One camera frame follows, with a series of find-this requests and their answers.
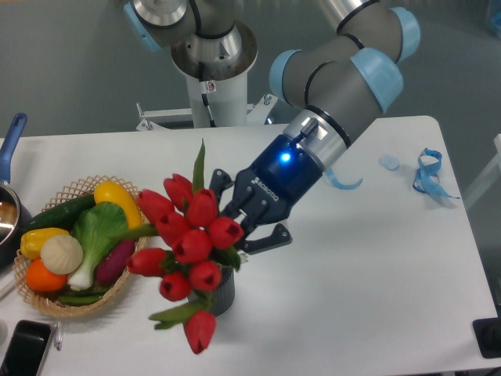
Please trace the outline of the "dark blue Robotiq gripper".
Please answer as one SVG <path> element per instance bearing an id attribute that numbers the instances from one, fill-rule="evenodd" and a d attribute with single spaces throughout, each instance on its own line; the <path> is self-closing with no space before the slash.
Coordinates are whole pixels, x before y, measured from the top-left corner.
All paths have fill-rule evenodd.
<path id="1" fill-rule="evenodd" d="M 232 199 L 222 214 L 232 219 L 245 215 L 240 223 L 243 238 L 235 248 L 248 255 L 280 248 L 292 243 L 290 231 L 281 220 L 320 179 L 323 170 L 301 144 L 308 137 L 278 135 L 236 179 L 220 168 L 212 172 L 209 189 L 220 204 L 223 193 L 233 188 Z M 262 225 L 277 223 L 270 235 L 247 240 Z"/>

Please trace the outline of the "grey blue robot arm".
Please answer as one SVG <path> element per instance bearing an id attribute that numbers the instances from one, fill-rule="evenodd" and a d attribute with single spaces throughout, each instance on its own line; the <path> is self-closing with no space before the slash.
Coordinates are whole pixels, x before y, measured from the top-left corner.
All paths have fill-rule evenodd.
<path id="1" fill-rule="evenodd" d="M 223 215 L 242 218 L 236 248 L 256 254 L 289 244 L 292 207 L 325 175 L 403 87 L 398 64 L 420 44 L 415 16 L 378 1 L 322 1 L 336 37 L 311 52 L 289 50 L 269 72 L 272 94 L 299 114 L 230 178 L 217 170 L 216 194 L 232 189 Z M 258 47 L 232 1 L 129 1 L 124 12 L 151 51 L 169 49 L 185 76 L 198 128 L 247 123 L 247 73 Z"/>

